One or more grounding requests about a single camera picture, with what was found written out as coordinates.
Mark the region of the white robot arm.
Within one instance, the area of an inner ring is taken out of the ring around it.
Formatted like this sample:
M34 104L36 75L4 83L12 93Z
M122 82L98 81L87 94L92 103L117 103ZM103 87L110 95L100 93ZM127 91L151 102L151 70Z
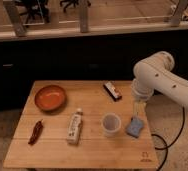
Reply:
M173 56L160 51L140 60L133 68L131 91L135 101L148 101L155 90L188 109L188 80L171 72Z

